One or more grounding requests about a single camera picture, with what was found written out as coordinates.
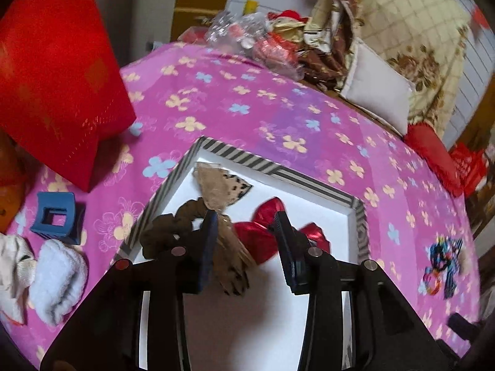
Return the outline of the blue striped strap watch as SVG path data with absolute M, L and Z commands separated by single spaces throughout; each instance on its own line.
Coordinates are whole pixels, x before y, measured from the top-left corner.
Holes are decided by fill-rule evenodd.
M 443 290 L 444 299 L 453 298 L 456 292 L 456 276 L 460 274 L 462 239 L 440 236 L 429 247 L 429 266 L 424 269 L 423 282 L 426 292 L 434 296 Z

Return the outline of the brown fabric scrunchie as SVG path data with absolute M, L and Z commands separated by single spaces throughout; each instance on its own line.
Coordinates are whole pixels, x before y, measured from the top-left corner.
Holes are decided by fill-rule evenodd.
M 144 258 L 159 259 L 167 250 L 177 246 L 188 248 L 197 244 L 200 232 L 198 229 L 193 229 L 193 222 L 204 219 L 207 211 L 203 198 L 198 198 L 183 203 L 174 215 L 156 217 L 140 235 L 139 241 Z

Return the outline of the tan organza leopard bow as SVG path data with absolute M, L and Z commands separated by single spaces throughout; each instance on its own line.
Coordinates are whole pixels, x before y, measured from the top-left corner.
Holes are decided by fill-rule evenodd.
M 229 296 L 243 296 L 249 289 L 248 270 L 256 263 L 238 239 L 227 207 L 237 203 L 252 185 L 213 163 L 197 163 L 193 175 L 205 206 L 217 213 L 218 236 L 212 264 L 213 274 Z

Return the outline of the red satin bow clip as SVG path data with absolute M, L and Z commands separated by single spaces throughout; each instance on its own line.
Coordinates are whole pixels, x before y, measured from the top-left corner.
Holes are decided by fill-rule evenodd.
M 278 253 L 273 222 L 275 215 L 280 211 L 285 211 L 284 204 L 279 198 L 274 197 L 260 204 L 250 221 L 234 224 L 238 239 L 257 265 L 263 264 Z M 330 242 L 317 224 L 309 223 L 300 228 L 299 232 L 305 235 L 313 246 L 330 254 Z

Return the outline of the striped white jewelry box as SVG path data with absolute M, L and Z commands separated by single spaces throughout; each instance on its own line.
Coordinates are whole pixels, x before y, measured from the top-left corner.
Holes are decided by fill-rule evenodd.
M 144 260 L 141 236 L 189 199 L 212 199 L 231 220 L 233 242 L 207 286 L 187 295 L 185 328 L 194 370 L 294 370 L 309 306 L 286 284 L 273 215 L 284 211 L 310 243 L 338 260 L 369 257 L 364 204 L 340 189 L 210 137 L 193 142 L 159 185 L 124 245 Z

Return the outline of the white fluffy sock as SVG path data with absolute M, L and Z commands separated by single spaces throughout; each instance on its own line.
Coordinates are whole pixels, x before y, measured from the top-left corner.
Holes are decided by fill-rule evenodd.
M 60 240 L 42 244 L 29 300 L 38 317 L 55 327 L 72 311 L 83 295 L 88 267 L 83 256 Z

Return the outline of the pink floral bedsheet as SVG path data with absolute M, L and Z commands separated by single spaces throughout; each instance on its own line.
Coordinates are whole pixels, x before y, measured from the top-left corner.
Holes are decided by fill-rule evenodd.
M 478 318 L 479 273 L 463 198 L 394 134 L 339 100 L 241 56 L 173 43 L 121 71 L 136 121 L 112 150 L 112 165 L 88 194 L 82 249 L 90 285 L 124 249 L 145 205 L 194 141 L 212 137 L 361 200 L 369 249 L 431 334 L 468 350 L 446 325 L 452 312 Z M 453 298 L 423 282 L 429 247 L 462 239 Z

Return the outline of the blue plastic hair claw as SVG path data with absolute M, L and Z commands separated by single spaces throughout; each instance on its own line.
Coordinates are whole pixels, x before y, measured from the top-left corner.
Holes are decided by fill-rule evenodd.
M 86 205 L 70 192 L 40 192 L 30 231 L 45 240 L 80 245 Z

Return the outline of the cream work glove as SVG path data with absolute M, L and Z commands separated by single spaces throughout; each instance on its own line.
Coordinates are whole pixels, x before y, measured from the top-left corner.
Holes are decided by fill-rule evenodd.
M 27 289 L 35 277 L 36 260 L 27 240 L 1 234 L 1 312 L 14 324 L 25 324 Z

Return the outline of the red shopping bag right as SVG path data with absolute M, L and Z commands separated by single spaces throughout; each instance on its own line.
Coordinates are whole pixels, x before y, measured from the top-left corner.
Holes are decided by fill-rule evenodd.
M 464 143 L 456 143 L 450 150 L 450 157 L 459 174 L 464 196 L 469 198 L 488 173 L 488 160 L 484 151 L 472 151 Z

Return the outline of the red gift bag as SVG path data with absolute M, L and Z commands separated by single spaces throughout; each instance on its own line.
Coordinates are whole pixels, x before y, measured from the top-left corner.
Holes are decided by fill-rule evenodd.
M 1 18 L 1 129 L 88 192 L 100 142 L 136 118 L 95 0 L 13 0 Z

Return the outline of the white small pillow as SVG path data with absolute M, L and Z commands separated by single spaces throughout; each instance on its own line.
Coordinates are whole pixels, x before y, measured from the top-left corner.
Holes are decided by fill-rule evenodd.
M 352 60 L 340 95 L 373 114 L 403 136 L 408 131 L 409 98 L 414 85 L 361 39 L 352 44 Z

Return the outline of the brown patterned blanket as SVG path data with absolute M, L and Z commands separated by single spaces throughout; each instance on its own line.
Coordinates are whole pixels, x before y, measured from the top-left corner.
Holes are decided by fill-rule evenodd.
M 354 39 L 361 36 L 362 0 L 316 0 L 304 26 L 299 63 L 304 79 L 323 90 L 339 90 L 352 61 Z

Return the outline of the beige floral quilt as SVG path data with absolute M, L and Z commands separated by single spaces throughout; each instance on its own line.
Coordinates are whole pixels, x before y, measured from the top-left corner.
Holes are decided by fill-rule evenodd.
M 462 77 L 467 13 L 455 0 L 362 0 L 360 18 L 357 39 L 414 85 L 408 121 L 442 137 Z

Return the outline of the clear plastic snack bag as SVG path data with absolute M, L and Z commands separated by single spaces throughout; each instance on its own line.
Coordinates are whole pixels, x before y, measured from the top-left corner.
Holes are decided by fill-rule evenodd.
M 187 28 L 178 40 L 252 59 L 272 72 L 296 81 L 304 78 L 298 46 L 270 32 L 265 15 L 239 16 L 221 11 L 214 18 L 201 21 L 202 26 Z

